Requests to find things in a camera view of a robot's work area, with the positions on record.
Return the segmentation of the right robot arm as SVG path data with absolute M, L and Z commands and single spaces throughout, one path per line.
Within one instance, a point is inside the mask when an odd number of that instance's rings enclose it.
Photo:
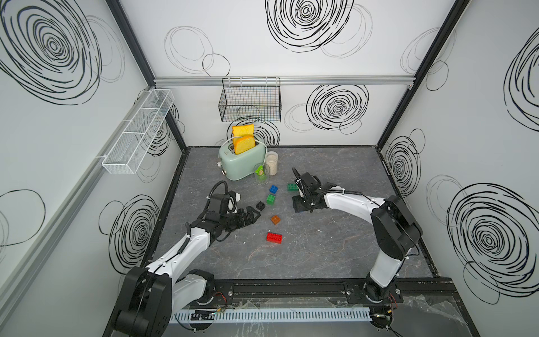
M 390 296 L 393 284 L 412 249 L 418 247 L 422 228 L 403 199 L 370 197 L 363 192 L 323 184 L 317 176 L 292 169 L 299 194 L 293 197 L 296 213 L 316 209 L 334 209 L 356 216 L 373 226 L 379 253 L 366 277 L 363 292 L 373 303 Z

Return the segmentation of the green long lego brick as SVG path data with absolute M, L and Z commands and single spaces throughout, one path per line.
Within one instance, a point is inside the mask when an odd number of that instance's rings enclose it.
M 289 183 L 287 185 L 287 190 L 289 192 L 297 192 L 297 191 L 299 191 L 299 187 L 295 183 Z

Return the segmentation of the small orange lego brick front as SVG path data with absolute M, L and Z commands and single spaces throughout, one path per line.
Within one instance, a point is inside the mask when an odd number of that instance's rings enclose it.
M 275 216 L 272 216 L 271 221 L 272 221 L 275 225 L 277 225 L 278 223 L 281 222 L 281 219 L 280 219 L 279 216 L 275 215 Z

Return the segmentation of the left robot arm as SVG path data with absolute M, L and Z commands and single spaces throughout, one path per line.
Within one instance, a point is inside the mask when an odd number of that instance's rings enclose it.
M 186 225 L 186 233 L 161 258 L 148 266 L 134 267 L 126 274 L 104 336 L 119 332 L 126 336 L 162 336 L 173 314 L 193 301 L 209 303 L 214 294 L 214 276 L 188 267 L 222 233 L 254 224 L 261 212 L 237 207 L 235 195 L 208 198 L 203 212 Z

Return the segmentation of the small green lego brick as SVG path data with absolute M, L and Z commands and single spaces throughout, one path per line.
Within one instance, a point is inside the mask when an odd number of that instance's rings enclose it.
M 275 198 L 276 197 L 274 195 L 272 195 L 272 194 L 268 195 L 268 197 L 266 199 L 266 203 L 268 205 L 274 205 L 275 204 Z

